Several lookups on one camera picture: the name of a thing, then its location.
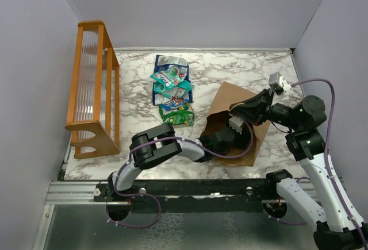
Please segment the brown paper bag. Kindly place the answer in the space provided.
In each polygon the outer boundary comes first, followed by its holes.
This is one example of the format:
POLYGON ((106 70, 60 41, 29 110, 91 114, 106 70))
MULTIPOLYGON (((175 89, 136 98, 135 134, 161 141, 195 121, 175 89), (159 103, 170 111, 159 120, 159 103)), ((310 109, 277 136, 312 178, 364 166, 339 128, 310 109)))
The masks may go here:
MULTIPOLYGON (((207 113, 206 125, 200 137, 209 137, 228 127, 230 119, 229 107, 233 103, 239 103, 256 96, 256 93, 235 84, 223 82, 217 91, 207 113)), ((236 133, 235 143, 219 151, 217 147, 209 149, 226 158, 215 157, 216 163, 223 166, 253 166, 259 150, 265 140, 271 122, 266 121, 259 126, 251 126, 253 135, 246 125, 243 126, 244 136, 236 133)))

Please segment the green yellow snack bag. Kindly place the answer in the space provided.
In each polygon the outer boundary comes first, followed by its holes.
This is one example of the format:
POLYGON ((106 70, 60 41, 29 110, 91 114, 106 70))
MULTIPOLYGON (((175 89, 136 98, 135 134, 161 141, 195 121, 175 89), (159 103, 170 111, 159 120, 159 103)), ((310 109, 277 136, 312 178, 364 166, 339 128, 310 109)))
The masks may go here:
POLYGON ((173 110, 166 110, 163 105, 159 105, 159 114, 164 123, 171 125, 193 126, 195 122, 195 115, 189 102, 173 110))

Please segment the blue candy packet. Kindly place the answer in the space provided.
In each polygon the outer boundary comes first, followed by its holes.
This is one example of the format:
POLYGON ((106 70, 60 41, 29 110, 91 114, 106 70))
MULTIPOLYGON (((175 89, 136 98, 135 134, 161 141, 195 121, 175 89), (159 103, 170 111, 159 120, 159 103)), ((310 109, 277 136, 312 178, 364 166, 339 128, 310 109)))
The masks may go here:
POLYGON ((184 98, 171 98, 169 101, 160 104, 160 107, 164 110, 171 111, 175 109, 180 109, 182 107, 186 107, 189 103, 188 99, 184 98))

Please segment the teal snack packet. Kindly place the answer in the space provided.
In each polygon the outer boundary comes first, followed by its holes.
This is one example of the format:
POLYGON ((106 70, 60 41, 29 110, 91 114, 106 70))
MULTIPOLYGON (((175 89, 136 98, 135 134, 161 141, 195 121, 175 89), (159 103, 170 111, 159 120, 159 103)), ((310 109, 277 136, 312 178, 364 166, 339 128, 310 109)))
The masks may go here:
POLYGON ((150 77, 160 83, 165 90, 170 90, 185 80, 187 69, 170 64, 167 69, 154 72, 150 77))
POLYGON ((165 89, 164 86, 155 82, 153 86, 154 93, 158 93, 166 98, 187 98, 189 91, 192 89, 192 84, 186 80, 181 82, 179 85, 174 86, 170 89, 165 89))

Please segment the blue snack bag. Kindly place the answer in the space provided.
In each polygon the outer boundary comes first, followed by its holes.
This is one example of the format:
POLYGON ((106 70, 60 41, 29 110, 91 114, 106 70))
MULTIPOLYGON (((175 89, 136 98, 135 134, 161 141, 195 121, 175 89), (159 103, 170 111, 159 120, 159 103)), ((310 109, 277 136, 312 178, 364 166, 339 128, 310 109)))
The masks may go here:
POLYGON ((166 55, 156 55, 154 72, 164 71, 169 66, 176 66, 185 74, 189 73, 189 65, 184 58, 166 55))
MULTIPOLYGON (((154 83, 153 86, 152 86, 152 104, 153 105, 160 105, 160 104, 163 104, 167 101, 170 100, 169 97, 165 97, 164 95, 158 93, 155 91, 155 89, 157 88, 157 86, 160 86, 159 83, 154 83)), ((187 99, 190 103, 193 103, 194 102, 194 98, 193 98, 193 91, 190 90, 188 91, 184 96, 183 96, 184 99, 187 99)))

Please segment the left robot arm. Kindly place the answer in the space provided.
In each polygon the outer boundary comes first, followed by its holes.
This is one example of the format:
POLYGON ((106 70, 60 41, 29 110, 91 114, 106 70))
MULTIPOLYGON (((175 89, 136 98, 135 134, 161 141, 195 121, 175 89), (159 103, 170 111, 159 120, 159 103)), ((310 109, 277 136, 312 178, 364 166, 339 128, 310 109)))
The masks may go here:
POLYGON ((210 136, 189 139, 180 136, 170 124, 161 124, 132 137, 126 162, 109 176, 107 194, 115 201, 132 196, 128 190, 144 171, 152 169, 174 156, 195 163, 205 163, 215 157, 237 159, 249 153, 255 135, 248 123, 226 126, 210 136))

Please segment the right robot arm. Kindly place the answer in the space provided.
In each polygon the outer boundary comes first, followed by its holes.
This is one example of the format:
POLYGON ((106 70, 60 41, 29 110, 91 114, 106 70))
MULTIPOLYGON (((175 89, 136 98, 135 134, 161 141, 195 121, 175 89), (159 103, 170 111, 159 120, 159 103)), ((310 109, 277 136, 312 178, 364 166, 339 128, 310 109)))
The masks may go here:
POLYGON ((326 119, 325 104, 309 95, 294 107, 273 103, 272 90, 231 104, 229 112, 258 126, 265 121, 289 128, 286 145, 313 184, 318 201, 310 197, 285 170, 266 175, 264 192, 287 201, 313 230, 318 249, 367 249, 367 223, 355 210, 336 176, 326 143, 317 127, 326 119))

